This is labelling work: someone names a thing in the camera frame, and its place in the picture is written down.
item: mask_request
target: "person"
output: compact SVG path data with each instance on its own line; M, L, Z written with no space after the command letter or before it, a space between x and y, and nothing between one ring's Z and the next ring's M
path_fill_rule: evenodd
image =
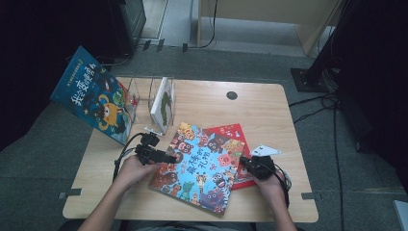
M82 223L79 230L111 230L117 208L123 195L134 184L139 182L150 172L158 169L158 167L159 164L153 163L143 166L135 155L129 156L123 162L122 168L116 179L113 181L96 208ZM283 175L280 174L280 172L278 173L278 176L283 179ZM266 181L255 179L255 182L259 186L262 196L268 202L273 212L276 230L296 230L285 203L285 195L276 176L272 175Z

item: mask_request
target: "children's book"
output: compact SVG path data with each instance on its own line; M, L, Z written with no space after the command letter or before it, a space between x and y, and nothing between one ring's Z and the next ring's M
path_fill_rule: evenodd
M183 122L167 149L176 164L162 164L149 186L223 215L243 147L242 141Z
M174 100L172 98L174 94L173 89L173 82L169 78L164 77L150 110L150 115L163 134L166 133L169 124L172 122L173 111L171 101Z
M243 147L243 156L251 158L248 143L246 142L242 127L239 123L207 128L206 130L221 134L222 136L230 137L231 139L237 141L242 141L243 143L245 143ZM235 190L243 187L253 186L256 184L253 179L254 177L251 175L251 173L249 173L242 164L239 164L237 169L237 176L235 177L234 186L232 187L232 189Z
M127 142L137 98L84 47L78 47L50 99L107 136Z

